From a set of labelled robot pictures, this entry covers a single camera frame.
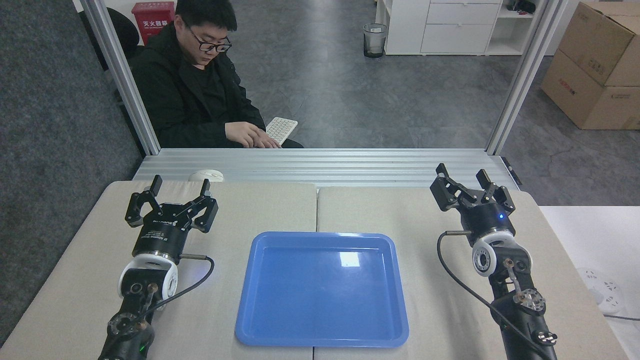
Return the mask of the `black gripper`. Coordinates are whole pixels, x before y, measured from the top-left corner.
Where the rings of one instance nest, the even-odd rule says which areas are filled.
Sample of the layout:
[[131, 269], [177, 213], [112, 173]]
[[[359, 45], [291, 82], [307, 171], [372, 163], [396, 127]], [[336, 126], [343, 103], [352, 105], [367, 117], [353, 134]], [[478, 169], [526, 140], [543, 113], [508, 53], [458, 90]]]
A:
[[515, 210], [514, 202], [508, 189], [490, 180], [485, 169], [480, 169], [476, 174], [483, 189], [481, 202], [484, 204], [480, 205], [475, 205], [477, 191], [450, 178], [443, 162], [435, 171], [436, 178], [430, 185], [430, 191], [441, 211], [459, 207], [462, 228], [471, 232], [467, 235], [468, 243], [474, 244], [481, 237], [495, 231], [507, 231], [515, 235], [515, 228], [509, 219], [509, 215]]
[[[141, 226], [132, 256], [160, 254], [171, 261], [178, 261], [185, 248], [186, 237], [192, 229], [208, 233], [218, 212], [218, 203], [211, 196], [210, 180], [202, 181], [199, 196], [180, 205], [158, 204], [156, 196], [162, 187], [162, 177], [155, 175], [153, 182], [141, 193], [132, 193], [126, 209], [125, 221], [131, 228]], [[144, 218], [141, 209], [151, 205]]]

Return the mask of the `person's hand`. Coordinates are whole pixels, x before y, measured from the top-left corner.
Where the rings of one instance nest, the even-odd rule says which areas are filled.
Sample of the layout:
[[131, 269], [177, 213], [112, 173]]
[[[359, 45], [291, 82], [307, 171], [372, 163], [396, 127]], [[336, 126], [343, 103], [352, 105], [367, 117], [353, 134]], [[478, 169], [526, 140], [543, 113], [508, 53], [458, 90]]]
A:
[[265, 130], [247, 121], [232, 121], [224, 125], [225, 136], [243, 148], [280, 149], [278, 141], [269, 137]]

